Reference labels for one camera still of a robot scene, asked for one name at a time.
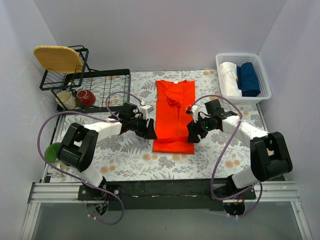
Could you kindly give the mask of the white plastic basket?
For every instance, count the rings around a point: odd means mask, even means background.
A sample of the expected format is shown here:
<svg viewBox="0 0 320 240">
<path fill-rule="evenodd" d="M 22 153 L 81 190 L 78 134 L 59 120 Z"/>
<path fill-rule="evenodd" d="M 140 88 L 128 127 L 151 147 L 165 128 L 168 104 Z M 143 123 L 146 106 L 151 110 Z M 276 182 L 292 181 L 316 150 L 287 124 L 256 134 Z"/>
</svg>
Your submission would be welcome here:
<svg viewBox="0 0 320 240">
<path fill-rule="evenodd" d="M 263 62 L 258 55 L 252 53 L 219 53 L 215 56 L 215 60 L 220 91 L 224 89 L 222 86 L 222 77 L 220 72 L 220 64 L 224 62 L 230 62 L 236 64 L 237 66 L 241 66 L 246 62 L 252 63 L 260 87 L 260 94 L 257 97 L 238 97 L 225 95 L 223 95 L 223 97 L 238 105 L 256 105 L 263 100 L 268 100 L 271 98 L 272 92 L 268 82 L 267 73 Z"/>
</svg>

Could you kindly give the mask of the rolled blue t shirt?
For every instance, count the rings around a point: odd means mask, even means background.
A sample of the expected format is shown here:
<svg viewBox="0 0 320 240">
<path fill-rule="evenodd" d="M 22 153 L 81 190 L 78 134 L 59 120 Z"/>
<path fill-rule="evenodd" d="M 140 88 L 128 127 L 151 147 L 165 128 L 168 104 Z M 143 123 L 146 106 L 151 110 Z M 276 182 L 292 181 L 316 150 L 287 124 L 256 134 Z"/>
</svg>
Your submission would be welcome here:
<svg viewBox="0 0 320 240">
<path fill-rule="evenodd" d="M 241 90 L 243 97 L 257 97 L 260 93 L 260 85 L 254 66 L 246 62 L 236 67 L 237 87 Z"/>
</svg>

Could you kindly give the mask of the green floral mug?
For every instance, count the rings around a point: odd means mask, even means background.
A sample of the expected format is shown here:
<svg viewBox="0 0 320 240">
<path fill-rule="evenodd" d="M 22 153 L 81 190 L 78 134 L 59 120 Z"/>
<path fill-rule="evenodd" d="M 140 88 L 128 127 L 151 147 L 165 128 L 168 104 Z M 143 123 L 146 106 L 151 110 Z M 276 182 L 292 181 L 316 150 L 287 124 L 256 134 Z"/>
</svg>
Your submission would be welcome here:
<svg viewBox="0 0 320 240">
<path fill-rule="evenodd" d="M 57 158 L 57 152 L 60 147 L 60 142 L 55 142 L 47 147 L 44 153 L 45 159 L 54 167 L 57 168 L 57 172 L 61 177 L 64 177 L 65 174 L 63 172 L 66 172 L 68 170 L 68 166 L 65 165 L 61 160 Z"/>
</svg>

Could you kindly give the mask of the orange t shirt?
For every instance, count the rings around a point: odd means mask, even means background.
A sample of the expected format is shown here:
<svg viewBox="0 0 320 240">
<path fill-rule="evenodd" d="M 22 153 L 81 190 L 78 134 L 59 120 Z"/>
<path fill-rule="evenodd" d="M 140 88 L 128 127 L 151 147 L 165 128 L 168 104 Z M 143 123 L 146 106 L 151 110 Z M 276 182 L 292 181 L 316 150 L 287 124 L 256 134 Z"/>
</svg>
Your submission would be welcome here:
<svg viewBox="0 0 320 240">
<path fill-rule="evenodd" d="M 193 119 L 186 109 L 195 101 L 194 81 L 171 82 L 158 80 L 155 133 L 152 151 L 169 154 L 194 154 L 193 143 L 188 143 L 187 124 Z"/>
</svg>

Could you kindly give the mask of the aluminium frame rail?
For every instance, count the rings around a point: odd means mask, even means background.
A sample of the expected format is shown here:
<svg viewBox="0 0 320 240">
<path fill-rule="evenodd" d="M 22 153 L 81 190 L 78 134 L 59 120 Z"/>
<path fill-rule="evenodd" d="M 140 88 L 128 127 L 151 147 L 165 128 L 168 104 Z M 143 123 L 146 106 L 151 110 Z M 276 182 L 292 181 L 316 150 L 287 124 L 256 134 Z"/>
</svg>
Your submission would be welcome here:
<svg viewBox="0 0 320 240">
<path fill-rule="evenodd" d="M 33 183 L 27 203 L 29 204 L 23 228 L 23 240 L 32 238 L 32 231 L 35 228 L 36 219 L 41 203 L 97 203 L 96 200 L 79 200 L 81 183 Z M 291 203 L 294 216 L 301 233 L 302 239 L 311 240 L 307 220 L 305 218 L 301 198 L 298 194 L 294 181 L 265 181 L 262 183 L 262 202 L 289 202 Z"/>
</svg>

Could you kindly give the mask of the woven yellow plate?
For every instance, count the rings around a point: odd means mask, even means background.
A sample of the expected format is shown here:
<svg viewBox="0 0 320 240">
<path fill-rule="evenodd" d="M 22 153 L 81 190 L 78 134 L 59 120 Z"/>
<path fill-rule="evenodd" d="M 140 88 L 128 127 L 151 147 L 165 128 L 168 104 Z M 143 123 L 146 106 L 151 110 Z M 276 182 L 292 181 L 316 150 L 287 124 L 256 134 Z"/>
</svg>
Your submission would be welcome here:
<svg viewBox="0 0 320 240">
<path fill-rule="evenodd" d="M 49 72 L 73 74 L 83 70 L 80 55 L 70 47 L 40 45 L 33 49 L 33 54 L 40 65 Z"/>
</svg>

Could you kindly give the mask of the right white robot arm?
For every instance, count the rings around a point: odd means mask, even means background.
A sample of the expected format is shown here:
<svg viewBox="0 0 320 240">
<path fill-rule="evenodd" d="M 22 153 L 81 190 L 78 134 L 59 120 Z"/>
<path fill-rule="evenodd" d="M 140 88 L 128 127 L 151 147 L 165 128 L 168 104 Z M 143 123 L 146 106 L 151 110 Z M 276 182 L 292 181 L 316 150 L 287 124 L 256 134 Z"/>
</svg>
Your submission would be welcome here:
<svg viewBox="0 0 320 240">
<path fill-rule="evenodd" d="M 230 198 L 239 198 L 245 187 L 293 170 L 285 138 L 280 132 L 270 133 L 242 121 L 237 113 L 225 111 L 217 99 L 206 102 L 205 108 L 205 117 L 201 117 L 196 105 L 186 108 L 186 113 L 192 116 L 187 124 L 188 143 L 199 143 L 208 132 L 220 130 L 238 139 L 250 150 L 250 166 L 227 178 L 226 192 Z"/>
</svg>

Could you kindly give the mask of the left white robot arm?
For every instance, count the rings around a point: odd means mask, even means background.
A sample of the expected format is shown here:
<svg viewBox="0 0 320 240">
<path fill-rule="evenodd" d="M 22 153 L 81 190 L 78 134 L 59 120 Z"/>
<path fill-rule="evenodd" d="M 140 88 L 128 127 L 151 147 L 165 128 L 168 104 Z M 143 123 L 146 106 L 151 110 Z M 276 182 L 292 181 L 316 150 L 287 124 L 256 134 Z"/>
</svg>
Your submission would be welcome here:
<svg viewBox="0 0 320 240">
<path fill-rule="evenodd" d="M 101 200 L 107 191 L 103 185 L 106 180 L 92 166 L 97 143 L 128 131 L 146 140 L 156 140 L 154 119 L 149 118 L 153 110 L 151 105 L 141 103 L 138 107 L 126 102 L 119 112 L 107 119 L 85 125 L 72 123 L 59 144 L 56 157 L 77 170 L 81 180 L 91 185 L 89 194 L 95 200 Z"/>
</svg>

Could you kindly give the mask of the rolled white t shirt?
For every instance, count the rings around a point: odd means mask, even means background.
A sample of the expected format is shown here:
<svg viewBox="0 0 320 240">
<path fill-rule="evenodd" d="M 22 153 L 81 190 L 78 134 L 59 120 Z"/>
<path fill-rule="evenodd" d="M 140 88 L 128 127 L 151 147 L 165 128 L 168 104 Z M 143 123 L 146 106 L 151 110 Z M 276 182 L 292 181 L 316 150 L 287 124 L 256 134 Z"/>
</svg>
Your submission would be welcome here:
<svg viewBox="0 0 320 240">
<path fill-rule="evenodd" d="M 223 62 L 219 65 L 221 93 L 226 97 L 242 97 L 238 87 L 237 65 L 232 62 Z"/>
</svg>

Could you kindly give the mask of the cream mug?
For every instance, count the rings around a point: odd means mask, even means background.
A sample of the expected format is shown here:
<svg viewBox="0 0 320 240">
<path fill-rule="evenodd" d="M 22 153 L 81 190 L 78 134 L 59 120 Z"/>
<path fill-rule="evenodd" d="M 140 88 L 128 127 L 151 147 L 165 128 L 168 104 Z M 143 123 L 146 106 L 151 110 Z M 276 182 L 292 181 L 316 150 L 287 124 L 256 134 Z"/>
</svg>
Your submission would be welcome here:
<svg viewBox="0 0 320 240">
<path fill-rule="evenodd" d="M 73 110 L 76 107 L 76 100 L 68 90 L 57 93 L 55 101 L 64 110 Z"/>
</svg>

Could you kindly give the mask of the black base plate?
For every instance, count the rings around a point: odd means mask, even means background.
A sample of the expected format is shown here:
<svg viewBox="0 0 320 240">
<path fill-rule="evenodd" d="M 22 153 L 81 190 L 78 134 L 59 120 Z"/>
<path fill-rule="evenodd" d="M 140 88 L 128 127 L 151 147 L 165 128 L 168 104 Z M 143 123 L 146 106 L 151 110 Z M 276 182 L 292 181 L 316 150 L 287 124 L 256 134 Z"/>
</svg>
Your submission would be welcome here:
<svg viewBox="0 0 320 240">
<path fill-rule="evenodd" d="M 214 179 L 213 192 L 218 198 L 229 197 L 244 190 L 236 190 L 227 182 L 227 178 Z M 211 196 L 210 178 L 104 181 L 102 187 L 117 195 L 122 200 L 125 210 L 224 210 L 223 203 Z M 84 184 L 79 187 L 77 200 L 101 203 L 107 200 L 110 211 L 121 210 L 121 205 L 115 197 Z"/>
</svg>

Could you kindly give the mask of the red mug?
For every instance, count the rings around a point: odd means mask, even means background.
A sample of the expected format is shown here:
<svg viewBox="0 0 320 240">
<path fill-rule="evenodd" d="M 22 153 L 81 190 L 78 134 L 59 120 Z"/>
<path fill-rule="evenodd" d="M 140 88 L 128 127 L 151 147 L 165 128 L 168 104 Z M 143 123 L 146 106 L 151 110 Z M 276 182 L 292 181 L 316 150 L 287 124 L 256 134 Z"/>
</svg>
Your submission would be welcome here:
<svg viewBox="0 0 320 240">
<path fill-rule="evenodd" d="M 78 106 L 81 108 L 90 108 L 96 101 L 96 96 L 89 90 L 80 90 L 76 94 Z"/>
</svg>

